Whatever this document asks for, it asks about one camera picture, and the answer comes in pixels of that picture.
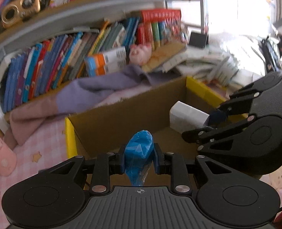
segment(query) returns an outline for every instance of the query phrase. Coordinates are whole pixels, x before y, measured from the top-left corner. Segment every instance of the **blue plastic package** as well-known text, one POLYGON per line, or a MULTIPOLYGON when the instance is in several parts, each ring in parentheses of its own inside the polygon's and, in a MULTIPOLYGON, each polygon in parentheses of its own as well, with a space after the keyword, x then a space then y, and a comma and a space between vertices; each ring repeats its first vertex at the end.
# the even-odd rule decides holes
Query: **blue plastic package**
POLYGON ((132 186, 143 186, 152 163, 153 136, 149 131, 139 131, 125 148, 125 173, 132 186))

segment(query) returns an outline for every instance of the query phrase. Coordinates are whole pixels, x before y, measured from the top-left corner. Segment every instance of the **purple cloth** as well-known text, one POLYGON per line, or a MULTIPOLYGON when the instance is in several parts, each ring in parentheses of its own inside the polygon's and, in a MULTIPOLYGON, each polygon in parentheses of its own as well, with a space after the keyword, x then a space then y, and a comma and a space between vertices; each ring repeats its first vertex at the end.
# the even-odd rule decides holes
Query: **purple cloth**
POLYGON ((131 64, 120 72, 79 78, 57 94, 58 112, 59 114, 81 113, 94 107, 115 91, 135 87, 144 79, 155 86, 178 76, 172 72, 147 74, 140 66, 131 64))

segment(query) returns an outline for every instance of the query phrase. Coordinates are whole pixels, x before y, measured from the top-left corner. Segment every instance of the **crosshair symbol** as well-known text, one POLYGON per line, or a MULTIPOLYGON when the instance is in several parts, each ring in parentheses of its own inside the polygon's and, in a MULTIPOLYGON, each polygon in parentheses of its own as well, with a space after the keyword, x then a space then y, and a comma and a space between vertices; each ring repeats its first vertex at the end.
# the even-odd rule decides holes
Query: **crosshair symbol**
POLYGON ((136 192, 138 192, 139 194, 143 194, 146 191, 144 189, 138 189, 136 192))

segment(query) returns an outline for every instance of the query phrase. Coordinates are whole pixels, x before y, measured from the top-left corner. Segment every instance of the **white container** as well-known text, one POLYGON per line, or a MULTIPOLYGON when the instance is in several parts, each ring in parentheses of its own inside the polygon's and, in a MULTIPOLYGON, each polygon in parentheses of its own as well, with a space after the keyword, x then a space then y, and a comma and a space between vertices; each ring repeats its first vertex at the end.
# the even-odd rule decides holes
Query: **white container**
POLYGON ((179 133, 206 126, 209 115, 183 102, 176 102, 170 109, 170 128, 179 133))

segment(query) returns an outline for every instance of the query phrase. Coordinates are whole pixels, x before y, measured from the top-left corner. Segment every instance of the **pink checkered tablecloth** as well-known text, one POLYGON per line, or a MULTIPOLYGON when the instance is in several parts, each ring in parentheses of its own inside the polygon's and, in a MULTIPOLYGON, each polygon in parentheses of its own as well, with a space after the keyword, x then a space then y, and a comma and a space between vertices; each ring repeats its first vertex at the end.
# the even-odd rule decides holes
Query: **pink checkered tablecloth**
POLYGON ((64 130, 64 119, 43 124, 23 146, 14 149, 17 154, 15 170, 8 177, 0 176, 0 229, 9 225, 1 207, 4 192, 10 186, 37 174, 39 170, 50 168, 67 159, 64 130), (38 163, 33 161, 33 156, 39 158, 38 163))

